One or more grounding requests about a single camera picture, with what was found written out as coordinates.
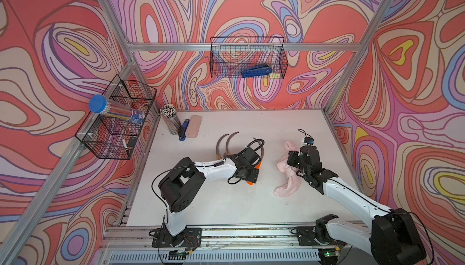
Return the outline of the pink rag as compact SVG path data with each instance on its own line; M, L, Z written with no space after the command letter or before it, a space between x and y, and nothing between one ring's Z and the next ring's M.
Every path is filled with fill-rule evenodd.
M280 198L293 195L299 190L301 185L300 178L297 176L298 169L287 164L289 152L297 152L299 148L289 141L285 142L284 148L286 149L286 153L277 163L277 169L285 175L287 182L274 190L274 195Z

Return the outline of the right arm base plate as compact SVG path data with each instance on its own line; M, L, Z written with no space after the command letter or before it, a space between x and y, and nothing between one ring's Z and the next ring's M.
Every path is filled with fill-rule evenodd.
M344 248L347 243L332 239L331 237L317 238L315 226L298 226L290 230L290 233L297 237L299 246L332 246Z

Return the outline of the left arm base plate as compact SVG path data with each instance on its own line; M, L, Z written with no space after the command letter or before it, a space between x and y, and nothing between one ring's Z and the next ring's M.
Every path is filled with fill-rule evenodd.
M167 228L161 227L150 231L148 234L153 238L153 248L196 249L201 245L202 229L200 227L188 227L173 236Z

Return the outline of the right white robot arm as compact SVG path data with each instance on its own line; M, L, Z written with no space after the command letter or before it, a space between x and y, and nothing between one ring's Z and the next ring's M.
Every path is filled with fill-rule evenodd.
M344 242L365 251L379 265L415 265L427 257L412 214L391 209L350 187L336 173L325 169L315 146L303 145L288 153L287 165L296 168L311 187L340 203L362 222L355 225L328 214L313 227L297 227L300 241L329 245Z

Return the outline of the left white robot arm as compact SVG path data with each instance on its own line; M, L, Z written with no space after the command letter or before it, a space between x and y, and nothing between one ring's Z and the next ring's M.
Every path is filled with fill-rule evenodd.
M165 227L168 233L176 237L186 229L183 210L193 202L205 182L226 181L229 185L242 181L256 183L262 158L263 154L251 147L212 162L194 162L189 157L183 158L166 172L158 184L160 193L157 196L167 210Z

